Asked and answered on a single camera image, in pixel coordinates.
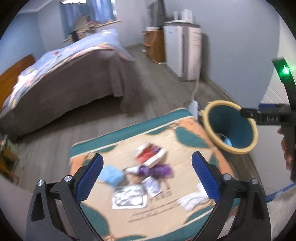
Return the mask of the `person's right hand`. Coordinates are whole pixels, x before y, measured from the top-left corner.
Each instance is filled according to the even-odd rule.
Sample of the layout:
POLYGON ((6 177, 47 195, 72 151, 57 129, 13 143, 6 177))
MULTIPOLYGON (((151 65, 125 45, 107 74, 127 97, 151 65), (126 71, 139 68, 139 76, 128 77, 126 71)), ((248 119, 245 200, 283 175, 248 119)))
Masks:
POLYGON ((292 159, 293 159, 293 157, 288 151, 288 144, 287 144, 287 141, 286 141, 285 137, 283 137, 283 139, 281 141, 281 148, 282 148, 282 150, 284 152, 284 159, 285 159, 286 169, 291 170, 292 169, 292 159))

